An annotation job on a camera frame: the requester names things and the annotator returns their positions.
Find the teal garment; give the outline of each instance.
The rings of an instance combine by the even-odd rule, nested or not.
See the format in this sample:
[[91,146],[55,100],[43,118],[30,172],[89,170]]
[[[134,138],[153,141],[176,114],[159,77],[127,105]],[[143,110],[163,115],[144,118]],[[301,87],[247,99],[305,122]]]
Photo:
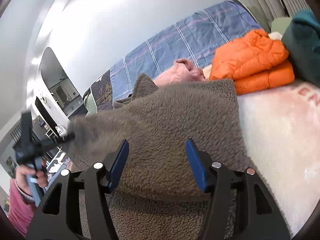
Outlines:
[[289,51],[296,78],[320,87],[320,24],[313,12],[298,12],[282,42]]

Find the gray sherpa fabric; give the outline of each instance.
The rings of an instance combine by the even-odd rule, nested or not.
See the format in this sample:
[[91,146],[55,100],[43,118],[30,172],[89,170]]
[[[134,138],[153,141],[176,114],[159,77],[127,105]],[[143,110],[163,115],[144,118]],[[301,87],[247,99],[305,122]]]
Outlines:
[[68,153],[86,169],[130,144],[119,191],[163,201],[207,199],[196,186],[185,141],[233,170],[250,165],[241,134],[234,83],[230,79],[190,82],[159,88],[141,74],[131,98],[115,109],[75,118],[68,128],[75,141]]

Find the brown fleece garment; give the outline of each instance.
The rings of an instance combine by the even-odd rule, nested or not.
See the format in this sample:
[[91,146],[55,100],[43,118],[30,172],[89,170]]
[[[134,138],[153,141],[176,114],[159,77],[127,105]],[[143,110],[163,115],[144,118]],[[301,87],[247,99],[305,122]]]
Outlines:
[[[120,240],[196,239],[208,195],[197,188],[186,158],[189,137],[231,169],[252,166],[240,130],[234,84],[228,79],[158,89],[141,74],[131,97],[115,102],[112,110],[75,118],[68,131],[76,134],[67,151],[72,171],[101,161],[123,138],[129,141],[120,185],[106,195]],[[79,199],[83,234],[90,237],[83,192]],[[225,237],[232,235],[234,219],[233,201]]]

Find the silver screw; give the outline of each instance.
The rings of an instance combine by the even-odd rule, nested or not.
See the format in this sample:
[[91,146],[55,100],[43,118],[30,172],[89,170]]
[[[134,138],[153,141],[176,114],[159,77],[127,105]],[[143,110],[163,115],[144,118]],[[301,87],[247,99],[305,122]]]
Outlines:
[[98,170],[98,169],[101,169],[103,167],[103,164],[102,163],[95,163],[93,165],[93,167]]
[[256,173],[256,171],[254,169],[249,168],[249,169],[247,169],[247,173],[249,175],[254,175]]
[[69,173],[70,173],[70,171],[67,170],[67,169],[64,169],[64,170],[62,170],[62,171],[60,172],[60,174],[61,174],[62,176],[67,176]]
[[211,164],[211,166],[214,167],[214,168],[216,168],[216,169],[219,169],[219,168],[221,168],[221,163],[220,163],[220,162],[213,162],[213,163]]

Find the orange puffer jacket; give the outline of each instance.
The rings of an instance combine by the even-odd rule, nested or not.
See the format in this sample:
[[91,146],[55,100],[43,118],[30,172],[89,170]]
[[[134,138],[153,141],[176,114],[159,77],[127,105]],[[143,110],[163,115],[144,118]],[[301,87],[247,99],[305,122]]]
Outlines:
[[284,62],[289,53],[279,40],[271,40],[264,30],[252,30],[217,48],[210,80],[238,80]]

